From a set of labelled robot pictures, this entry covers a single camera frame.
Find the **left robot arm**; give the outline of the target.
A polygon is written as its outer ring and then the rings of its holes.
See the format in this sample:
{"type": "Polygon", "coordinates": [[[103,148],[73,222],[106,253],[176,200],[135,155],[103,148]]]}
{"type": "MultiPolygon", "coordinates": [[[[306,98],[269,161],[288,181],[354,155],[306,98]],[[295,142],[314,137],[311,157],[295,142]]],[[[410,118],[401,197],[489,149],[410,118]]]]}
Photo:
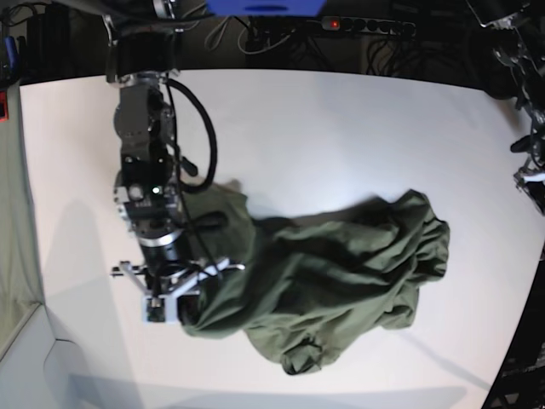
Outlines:
{"type": "Polygon", "coordinates": [[[492,54],[512,74],[515,108],[531,121],[527,135],[510,147],[526,155],[514,173],[516,188],[544,213],[544,2],[469,1],[479,25],[499,33],[492,54]]]}

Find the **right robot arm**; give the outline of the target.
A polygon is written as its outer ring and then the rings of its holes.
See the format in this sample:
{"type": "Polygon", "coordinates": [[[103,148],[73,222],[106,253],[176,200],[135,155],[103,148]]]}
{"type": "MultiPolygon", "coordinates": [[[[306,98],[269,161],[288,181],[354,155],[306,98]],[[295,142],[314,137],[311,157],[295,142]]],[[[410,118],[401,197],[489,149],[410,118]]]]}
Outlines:
{"type": "Polygon", "coordinates": [[[143,255],[120,262],[116,276],[141,291],[143,319],[174,323],[203,285],[239,270],[251,230],[241,195],[213,183],[218,162],[214,126],[203,104],[174,79],[180,35],[208,16],[178,1],[110,1],[106,78],[119,88],[114,129],[120,169],[113,199],[143,255]],[[184,95],[204,123],[209,164],[204,173],[183,156],[173,94],[184,95]]]}

